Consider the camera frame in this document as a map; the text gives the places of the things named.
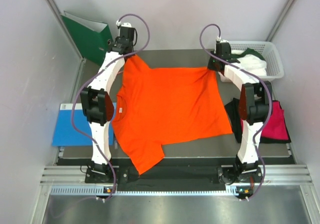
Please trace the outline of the orange t shirt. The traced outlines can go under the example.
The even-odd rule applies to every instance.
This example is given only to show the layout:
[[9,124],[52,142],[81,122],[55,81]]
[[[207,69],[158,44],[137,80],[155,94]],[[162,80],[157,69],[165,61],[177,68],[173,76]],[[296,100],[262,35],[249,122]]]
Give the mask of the orange t shirt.
[[164,145],[232,133],[216,73],[206,67],[152,69],[133,56],[116,107],[115,137],[139,174],[164,158]]

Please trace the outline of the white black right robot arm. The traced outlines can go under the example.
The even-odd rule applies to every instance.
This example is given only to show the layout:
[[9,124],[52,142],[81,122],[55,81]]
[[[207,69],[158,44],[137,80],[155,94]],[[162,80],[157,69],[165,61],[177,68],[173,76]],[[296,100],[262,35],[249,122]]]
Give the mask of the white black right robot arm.
[[232,57],[228,41],[217,40],[215,46],[209,52],[208,69],[221,73],[240,90],[238,114],[243,121],[243,132],[233,174],[236,180],[244,182],[258,169],[260,137],[272,113],[272,86],[246,71]]

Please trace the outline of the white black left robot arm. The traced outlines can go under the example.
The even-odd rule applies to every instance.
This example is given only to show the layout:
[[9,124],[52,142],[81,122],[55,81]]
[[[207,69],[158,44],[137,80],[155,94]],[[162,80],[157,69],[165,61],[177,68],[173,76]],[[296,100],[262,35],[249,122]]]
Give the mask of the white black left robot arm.
[[107,166],[112,155],[109,149],[109,127],[114,116],[114,105],[109,92],[117,73],[124,66],[123,55],[133,52],[136,29],[129,23],[121,24],[119,35],[105,55],[99,69],[100,75],[95,77],[80,93],[83,114],[91,130],[92,162],[98,165],[96,176],[102,182],[113,178],[113,169]]

